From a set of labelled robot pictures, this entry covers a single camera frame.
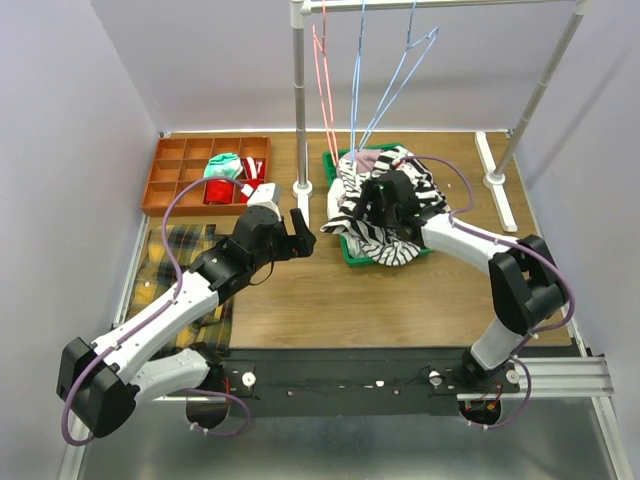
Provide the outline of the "wide striped tank top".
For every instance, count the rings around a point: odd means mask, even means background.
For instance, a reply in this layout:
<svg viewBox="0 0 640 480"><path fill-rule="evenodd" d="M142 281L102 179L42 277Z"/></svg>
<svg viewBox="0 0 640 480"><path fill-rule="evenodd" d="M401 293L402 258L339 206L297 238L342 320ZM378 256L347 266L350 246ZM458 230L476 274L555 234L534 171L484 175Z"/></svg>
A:
<svg viewBox="0 0 640 480"><path fill-rule="evenodd" d="M428 207L449 210L431 171L405 147L347 152L337 163L321 231L345 240L353 258L399 267L423 249L417 218Z"/></svg>

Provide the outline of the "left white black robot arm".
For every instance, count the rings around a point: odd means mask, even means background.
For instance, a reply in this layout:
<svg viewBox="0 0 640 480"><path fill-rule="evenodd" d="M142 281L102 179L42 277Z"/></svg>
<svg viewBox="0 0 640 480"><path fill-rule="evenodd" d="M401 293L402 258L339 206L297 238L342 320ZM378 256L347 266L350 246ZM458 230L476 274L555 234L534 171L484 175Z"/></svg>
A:
<svg viewBox="0 0 640 480"><path fill-rule="evenodd" d="M292 233L276 208L248 207L231 235L178 270L176 283L138 315L93 342L75 338L64 347L56 393L64 402L61 431L68 444L87 443L72 437L71 416L94 440L115 432L145 400L181 390L209 395L220 387L220 362L202 347L152 357L184 327L250 286L263 266L312 254L316 238L304 214L294 208L290 215Z"/></svg>

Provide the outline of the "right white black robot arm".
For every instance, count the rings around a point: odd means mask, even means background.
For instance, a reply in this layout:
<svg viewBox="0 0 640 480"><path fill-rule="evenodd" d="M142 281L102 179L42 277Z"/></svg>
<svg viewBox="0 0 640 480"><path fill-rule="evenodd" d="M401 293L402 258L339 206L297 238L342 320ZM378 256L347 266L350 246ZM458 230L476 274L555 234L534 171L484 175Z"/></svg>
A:
<svg viewBox="0 0 640 480"><path fill-rule="evenodd" d="M496 380L512 354L569 300L545 241L499 236L457 220L418 199L409 177L391 171L364 182L354 218L389 227L403 239L456 257L488 275L494 319L463 354L457 375L480 392Z"/></svg>

